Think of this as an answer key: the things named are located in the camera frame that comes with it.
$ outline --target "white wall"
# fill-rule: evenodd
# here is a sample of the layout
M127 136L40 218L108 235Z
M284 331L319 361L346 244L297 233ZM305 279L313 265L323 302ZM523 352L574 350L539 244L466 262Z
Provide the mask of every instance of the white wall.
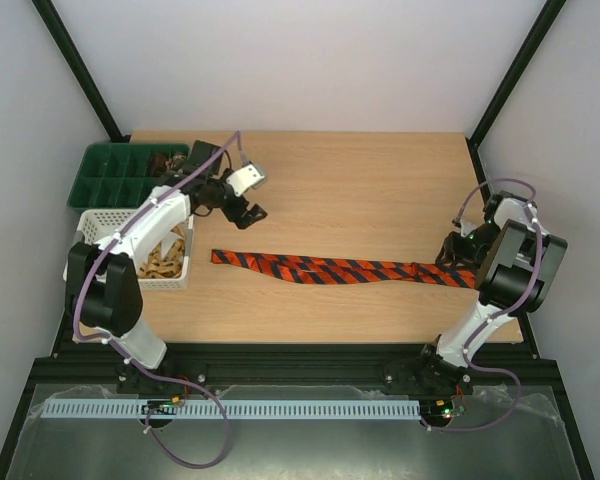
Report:
M58 328L77 222L64 205L85 147L103 139L31 2L0 0L0 449Z
M125 132L470 132L543 3L55 1Z
M600 479L600 0L567 2L481 153L491 177L535 184L542 221L569 241L532 321Z

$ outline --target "striped tie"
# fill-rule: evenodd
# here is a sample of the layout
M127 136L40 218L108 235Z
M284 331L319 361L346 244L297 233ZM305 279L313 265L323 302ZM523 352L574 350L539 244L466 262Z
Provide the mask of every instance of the striped tie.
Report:
M211 263L248 268L287 282L310 285L348 285L383 280L460 288L473 288L475 284L473 272L436 266L433 263L370 262L216 249L211 251Z

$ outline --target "laundry basket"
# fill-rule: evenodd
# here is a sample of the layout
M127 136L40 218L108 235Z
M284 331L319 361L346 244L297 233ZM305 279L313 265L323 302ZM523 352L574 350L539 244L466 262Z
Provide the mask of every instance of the laundry basket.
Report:
M80 216L78 230L73 243L85 242L93 244L122 225L127 218L137 210L126 208L108 208L86 210ZM182 261L182 271L177 278L139 278L141 290L185 290L189 278L189 259L193 246L193 216L188 222L181 224L185 230L185 251ZM64 279L67 280L67 267L64 269Z

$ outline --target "green tray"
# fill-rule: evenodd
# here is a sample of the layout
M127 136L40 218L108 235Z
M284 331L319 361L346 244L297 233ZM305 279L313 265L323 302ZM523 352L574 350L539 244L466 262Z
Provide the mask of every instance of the green tray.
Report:
M189 155L185 143L94 143L87 147L67 204L78 212L90 208L135 208L144 202L157 178L147 177L155 153Z

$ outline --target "white linear rail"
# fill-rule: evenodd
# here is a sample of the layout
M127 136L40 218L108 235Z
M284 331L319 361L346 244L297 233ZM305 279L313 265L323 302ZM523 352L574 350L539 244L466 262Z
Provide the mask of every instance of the white linear rail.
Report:
M139 419L147 411L146 400L50 399L42 418ZM420 420L420 404L412 400L224 400L233 420ZM218 419L210 400L189 400L182 407L168 407L152 418L189 420Z

